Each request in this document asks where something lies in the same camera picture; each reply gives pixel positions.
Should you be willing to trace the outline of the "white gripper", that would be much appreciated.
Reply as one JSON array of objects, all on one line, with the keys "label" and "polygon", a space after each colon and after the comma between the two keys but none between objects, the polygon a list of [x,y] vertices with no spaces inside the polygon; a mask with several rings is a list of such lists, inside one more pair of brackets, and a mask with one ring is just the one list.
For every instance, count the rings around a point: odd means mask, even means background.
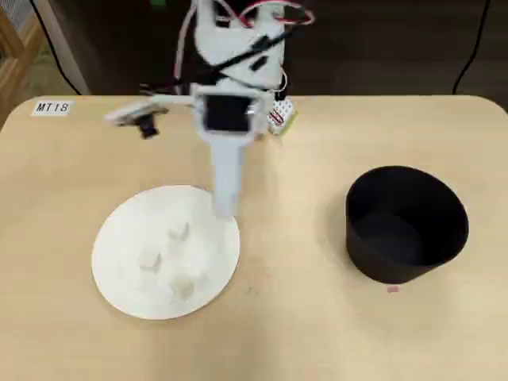
[{"label": "white gripper", "polygon": [[198,135],[211,140],[214,209],[218,216],[236,215],[241,193],[244,146],[263,128],[264,92],[250,88],[194,87],[191,91]]}]

